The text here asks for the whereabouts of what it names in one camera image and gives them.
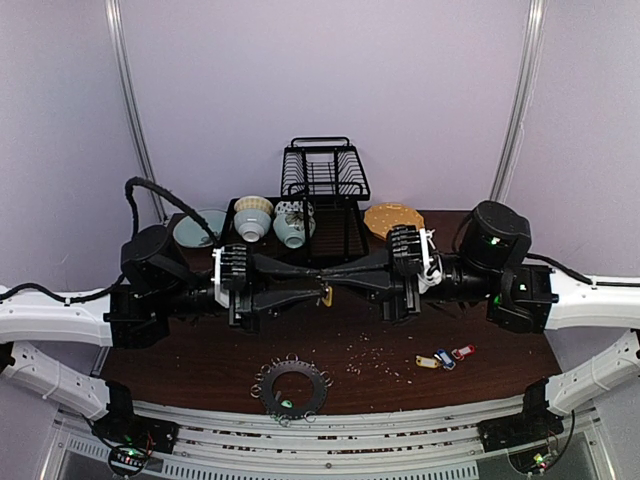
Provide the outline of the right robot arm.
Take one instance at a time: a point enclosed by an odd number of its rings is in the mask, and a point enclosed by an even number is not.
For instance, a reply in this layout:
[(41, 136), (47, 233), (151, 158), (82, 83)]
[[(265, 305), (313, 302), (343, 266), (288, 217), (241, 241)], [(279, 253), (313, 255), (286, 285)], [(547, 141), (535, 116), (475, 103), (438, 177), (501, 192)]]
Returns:
[(479, 203), (457, 230), (451, 252), (439, 251), (433, 231), (400, 225), (387, 246), (322, 271), (327, 287), (361, 290), (389, 322), (424, 303), (486, 304), (486, 318), (514, 333), (613, 327), (624, 334), (579, 366), (525, 390), (519, 413), (477, 426), (485, 452), (543, 440), (563, 431), (576, 408), (639, 374), (639, 281), (580, 274), (530, 251), (529, 221), (495, 201)]

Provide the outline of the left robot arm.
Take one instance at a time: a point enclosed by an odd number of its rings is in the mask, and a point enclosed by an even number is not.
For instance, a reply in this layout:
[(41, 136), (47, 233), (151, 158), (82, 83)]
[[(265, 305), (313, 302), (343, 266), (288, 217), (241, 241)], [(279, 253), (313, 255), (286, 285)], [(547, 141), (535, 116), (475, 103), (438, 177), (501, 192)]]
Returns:
[(170, 453), (178, 426), (135, 412), (128, 387), (79, 371), (42, 353), (37, 341), (149, 348), (170, 334), (172, 318), (228, 314), (254, 329), (259, 315), (310, 299), (327, 302), (330, 287), (259, 290), (257, 276), (317, 278), (318, 272), (253, 255), (240, 244), (217, 248), (210, 269), (194, 271), (160, 225), (136, 233), (121, 249), (121, 274), (102, 290), (55, 293), (36, 283), (1, 290), (1, 374), (82, 416), (113, 449)]

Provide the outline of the grey perforated keyring disc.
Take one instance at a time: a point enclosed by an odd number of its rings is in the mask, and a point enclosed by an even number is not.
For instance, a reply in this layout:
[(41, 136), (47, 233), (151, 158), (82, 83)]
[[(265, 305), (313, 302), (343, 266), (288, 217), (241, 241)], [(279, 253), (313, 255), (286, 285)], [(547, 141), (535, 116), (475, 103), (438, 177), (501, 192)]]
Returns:
[[(313, 425), (324, 407), (333, 379), (328, 371), (295, 353), (273, 357), (254, 376), (249, 395), (258, 400), (265, 413), (282, 427), (296, 422)], [(285, 399), (294, 406), (281, 406)]]

